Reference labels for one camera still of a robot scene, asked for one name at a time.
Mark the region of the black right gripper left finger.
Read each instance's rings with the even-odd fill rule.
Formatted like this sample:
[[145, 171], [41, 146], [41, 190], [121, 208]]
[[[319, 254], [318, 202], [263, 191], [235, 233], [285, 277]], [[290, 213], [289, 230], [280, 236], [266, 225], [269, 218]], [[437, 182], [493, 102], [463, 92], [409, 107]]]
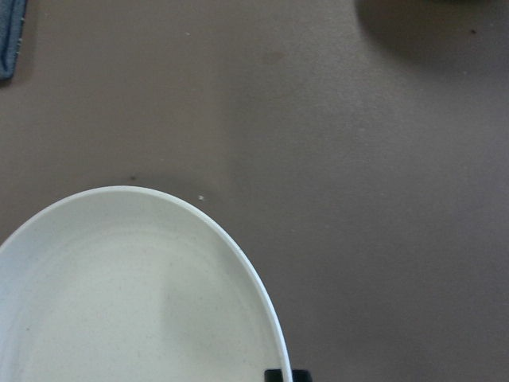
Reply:
[[267, 369], [264, 372], [265, 382], [283, 382], [283, 374], [281, 369]]

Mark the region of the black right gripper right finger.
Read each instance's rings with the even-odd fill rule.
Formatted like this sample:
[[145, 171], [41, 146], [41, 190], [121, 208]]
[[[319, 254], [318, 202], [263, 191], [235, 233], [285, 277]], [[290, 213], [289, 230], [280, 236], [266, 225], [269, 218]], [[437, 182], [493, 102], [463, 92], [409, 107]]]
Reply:
[[307, 369], [293, 369], [293, 382], [311, 382], [311, 373]]

